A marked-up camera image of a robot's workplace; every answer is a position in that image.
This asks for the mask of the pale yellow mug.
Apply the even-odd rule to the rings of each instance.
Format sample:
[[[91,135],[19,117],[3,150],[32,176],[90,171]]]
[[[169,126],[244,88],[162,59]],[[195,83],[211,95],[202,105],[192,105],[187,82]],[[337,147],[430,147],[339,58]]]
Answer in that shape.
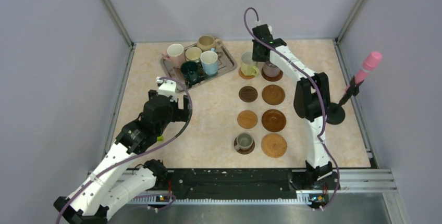
[[[260,70],[257,66],[257,62],[252,59],[252,52],[245,52],[240,58],[240,69],[246,76],[254,75],[257,76]]]

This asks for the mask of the mauve mug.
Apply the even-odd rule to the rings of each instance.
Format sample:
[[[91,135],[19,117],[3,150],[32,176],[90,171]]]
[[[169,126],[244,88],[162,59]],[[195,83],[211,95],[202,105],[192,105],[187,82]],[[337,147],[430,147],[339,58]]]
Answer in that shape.
[[[263,65],[264,72],[269,77],[274,77],[278,75],[279,71],[281,71],[276,65],[272,64],[270,61],[266,61]]]

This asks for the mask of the brown saucer coaster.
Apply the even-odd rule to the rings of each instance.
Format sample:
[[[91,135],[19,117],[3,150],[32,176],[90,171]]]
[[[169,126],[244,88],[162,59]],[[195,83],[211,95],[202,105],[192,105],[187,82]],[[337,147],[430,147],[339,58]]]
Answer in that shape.
[[[261,75],[262,75],[262,77],[263,77],[265,80],[267,80],[267,81],[270,81],[270,82],[276,82],[276,81],[279,81],[279,80],[283,77],[284,73],[283,73],[282,71],[279,71],[278,75],[276,75],[276,76],[274,76],[274,77],[269,77],[269,76],[267,76],[267,75],[265,74],[265,72],[264,72],[264,68],[262,68],[262,69],[261,69]]]
[[[285,91],[278,85],[267,85],[262,90],[262,98],[270,105],[279,105],[285,100]]]
[[[286,126],[285,115],[276,109],[269,109],[263,113],[261,119],[263,127],[270,132],[279,132]]]

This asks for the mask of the light bamboo coaster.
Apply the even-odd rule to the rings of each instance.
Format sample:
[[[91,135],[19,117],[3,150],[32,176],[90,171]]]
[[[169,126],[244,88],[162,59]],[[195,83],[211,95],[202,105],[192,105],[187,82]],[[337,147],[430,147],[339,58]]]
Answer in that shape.
[[[257,114],[251,110],[244,110],[238,114],[237,123],[244,129],[252,129],[257,125]]]
[[[245,80],[250,80],[250,79],[255,78],[254,75],[246,76],[246,75],[242,72],[241,69],[238,70],[238,74],[239,74],[239,76],[240,76],[241,78],[243,78],[243,79],[245,79]]]

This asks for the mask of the dark walnut coaster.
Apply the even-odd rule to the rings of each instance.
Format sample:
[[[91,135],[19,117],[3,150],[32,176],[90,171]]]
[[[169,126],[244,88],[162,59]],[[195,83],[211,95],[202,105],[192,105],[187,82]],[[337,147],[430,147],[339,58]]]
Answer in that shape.
[[[250,103],[257,99],[258,92],[252,86],[244,86],[239,90],[238,95],[243,102]]]
[[[239,154],[247,155],[247,154],[252,153],[254,151],[254,149],[255,149],[255,141],[254,140],[252,140],[251,146],[247,149],[241,148],[241,146],[238,143],[238,139],[234,140],[234,150],[236,152],[238,152]]]

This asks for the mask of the small grey-green cup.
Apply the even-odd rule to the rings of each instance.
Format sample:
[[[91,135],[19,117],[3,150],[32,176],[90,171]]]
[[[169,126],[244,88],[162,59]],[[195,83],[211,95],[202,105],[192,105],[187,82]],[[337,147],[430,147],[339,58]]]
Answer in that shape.
[[[253,140],[252,135],[249,133],[243,132],[240,133],[236,139],[238,139],[238,143],[241,146],[241,148],[247,149],[251,146],[251,142]]]

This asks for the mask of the dark walnut coaster front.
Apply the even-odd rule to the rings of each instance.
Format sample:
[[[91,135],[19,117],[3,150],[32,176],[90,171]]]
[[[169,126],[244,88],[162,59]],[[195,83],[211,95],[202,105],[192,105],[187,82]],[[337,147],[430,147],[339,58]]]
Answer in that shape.
[[[238,152],[239,154],[247,155],[247,154],[252,153],[254,151],[254,149],[255,149],[255,141],[254,140],[252,140],[251,146],[247,149],[241,148],[241,146],[238,143],[238,139],[234,140],[234,150],[236,152]]]

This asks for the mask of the woven rattan coaster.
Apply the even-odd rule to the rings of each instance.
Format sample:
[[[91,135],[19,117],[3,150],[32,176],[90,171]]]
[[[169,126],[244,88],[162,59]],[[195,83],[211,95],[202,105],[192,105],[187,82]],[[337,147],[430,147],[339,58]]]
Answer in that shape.
[[[261,148],[263,153],[270,158],[280,158],[285,155],[287,141],[279,134],[270,133],[262,138]]]

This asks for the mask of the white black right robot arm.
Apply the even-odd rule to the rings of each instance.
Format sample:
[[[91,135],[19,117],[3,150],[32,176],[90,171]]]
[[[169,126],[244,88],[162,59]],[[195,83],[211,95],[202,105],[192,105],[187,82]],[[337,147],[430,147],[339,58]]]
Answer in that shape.
[[[293,107],[307,128],[308,153],[304,183],[319,189],[333,176],[326,147],[326,113],[330,103],[328,76],[308,68],[282,39],[274,39],[267,24],[249,31],[253,36],[252,59],[270,62],[296,84]]]

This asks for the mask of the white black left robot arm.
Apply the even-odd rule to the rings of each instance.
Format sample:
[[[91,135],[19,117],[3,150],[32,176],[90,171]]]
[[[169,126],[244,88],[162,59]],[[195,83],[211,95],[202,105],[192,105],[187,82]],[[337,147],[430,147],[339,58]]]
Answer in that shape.
[[[161,189],[167,183],[166,168],[159,160],[149,160],[135,175],[115,183],[133,160],[171,143],[190,123],[193,101],[186,92],[183,108],[174,89],[148,92],[138,117],[125,124],[108,153],[86,180],[68,196],[54,202],[59,212],[56,223],[108,223],[129,201],[142,191]]]

